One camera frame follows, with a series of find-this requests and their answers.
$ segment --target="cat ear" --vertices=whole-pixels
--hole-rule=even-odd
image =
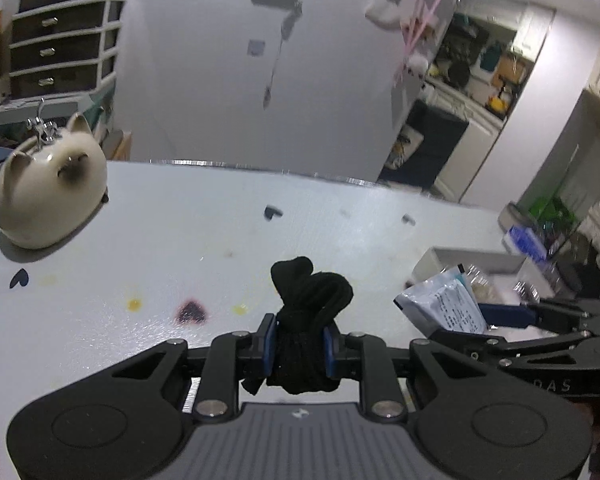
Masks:
[[[91,135],[91,129],[89,127],[89,123],[87,119],[84,118],[84,115],[75,113],[69,118],[66,123],[66,129],[71,134],[89,134]]]

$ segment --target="drawer handle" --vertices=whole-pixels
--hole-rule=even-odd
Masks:
[[[58,24],[57,18],[47,18],[46,20],[42,20],[43,27],[53,27]]]

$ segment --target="white logo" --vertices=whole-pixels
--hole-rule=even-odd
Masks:
[[[305,418],[306,416],[309,416],[310,414],[306,409],[298,408],[294,412],[291,412],[291,415],[293,415],[297,419],[301,419],[301,418]]]

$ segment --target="cream cat figurine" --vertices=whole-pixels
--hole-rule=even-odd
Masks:
[[[65,128],[43,123],[38,107],[25,140],[0,168],[0,229],[14,244],[41,249],[80,227],[107,189],[107,161],[84,116]]]

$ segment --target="gray ribbed panel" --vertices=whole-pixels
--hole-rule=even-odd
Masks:
[[[370,422],[355,404],[247,404],[237,420],[196,430],[180,456],[154,479],[448,480],[449,476],[426,462],[404,428]]]

